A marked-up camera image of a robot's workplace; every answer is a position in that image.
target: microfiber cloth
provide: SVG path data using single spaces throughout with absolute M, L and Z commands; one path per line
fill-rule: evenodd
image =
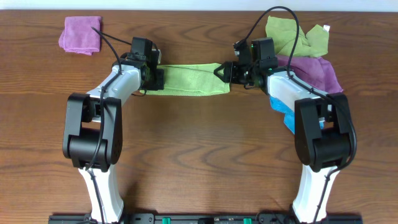
M 65 18 L 58 44 L 66 52 L 92 55 L 100 51 L 101 37 L 91 28 L 101 29 L 100 16 L 70 16 Z
M 288 56 L 277 55 L 278 66 L 286 66 Z M 322 57 L 294 57 L 290 63 L 291 69 L 301 80 L 312 87 L 328 93 L 339 93 L 343 91 L 337 81 L 336 73 L 331 63 Z
M 266 25 L 267 37 L 274 40 L 275 53 L 290 55 L 296 36 L 296 22 L 269 16 Z M 316 25 L 306 35 L 300 27 L 294 57 L 319 57 L 328 53 L 329 32 Z
M 277 55 L 278 66 L 287 65 L 288 56 Z M 331 63 L 321 57 L 294 57 L 290 64 L 291 69 L 301 80 L 312 87 L 328 93 L 338 93 L 343 91 L 337 82 L 336 73 Z M 270 97 L 271 108 L 285 114 L 284 123 L 294 134 L 294 112 L 277 98 Z
M 229 83 L 214 75 L 220 64 L 159 65 L 164 69 L 164 90 L 148 91 L 148 95 L 211 96 L 229 93 Z

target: purple cloth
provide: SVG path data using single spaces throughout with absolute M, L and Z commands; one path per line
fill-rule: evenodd
M 65 18 L 58 44 L 66 52 L 92 55 L 100 51 L 101 37 L 91 28 L 101 28 L 100 16 L 70 16 Z
M 277 55 L 279 66 L 287 65 L 288 56 Z M 331 63 L 322 57 L 294 57 L 290 67 L 297 77 L 311 86 L 328 93 L 342 92 Z

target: white tag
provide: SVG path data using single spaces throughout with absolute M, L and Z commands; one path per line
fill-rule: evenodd
M 326 32 L 329 32 L 330 26 L 329 25 L 323 25 L 323 30 Z

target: white wall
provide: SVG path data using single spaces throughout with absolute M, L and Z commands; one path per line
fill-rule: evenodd
M 264 11 L 272 6 L 295 11 L 398 12 L 398 0 L 0 0 L 0 9 Z

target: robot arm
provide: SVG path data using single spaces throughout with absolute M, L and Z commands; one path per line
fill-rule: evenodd
M 122 55 L 121 74 L 109 84 L 104 93 L 104 111 L 100 108 L 101 88 L 119 72 L 116 64 L 98 87 L 87 94 L 73 93 L 67 101 L 63 154 L 72 160 L 73 166 L 78 168 L 85 179 L 92 205 L 91 219 L 101 220 L 101 210 L 106 223 L 118 222 L 121 218 L 123 201 L 114 166 L 120 157 L 123 143 L 121 108 L 136 90 L 164 88 L 163 70 L 157 69 L 159 62 L 160 51 L 152 50 L 152 42 L 135 37 L 131 51 Z M 104 129 L 94 166 L 86 171 L 84 168 L 91 162 L 100 131 L 83 128 L 81 123 L 92 121 L 104 123 Z
M 295 112 L 295 148 L 303 171 L 292 208 L 299 223 L 312 223 L 322 197 L 325 177 L 347 161 L 351 139 L 348 120 L 341 111 L 308 90 L 330 96 L 348 109 L 347 98 L 342 93 L 329 95 L 316 90 L 296 77 L 294 72 L 290 71 L 289 75 L 285 67 L 278 67 L 272 38 L 253 40 L 251 48 L 252 52 L 246 42 L 235 44 L 239 61 L 225 62 L 215 70 L 215 75 L 226 83 L 241 84 L 245 88 L 258 87 Z M 219 74 L 221 69 L 224 69 L 223 76 Z M 319 122 L 333 122 L 333 127 L 322 130 Z M 317 221 L 326 217 L 326 203 L 337 173 L 330 176 Z

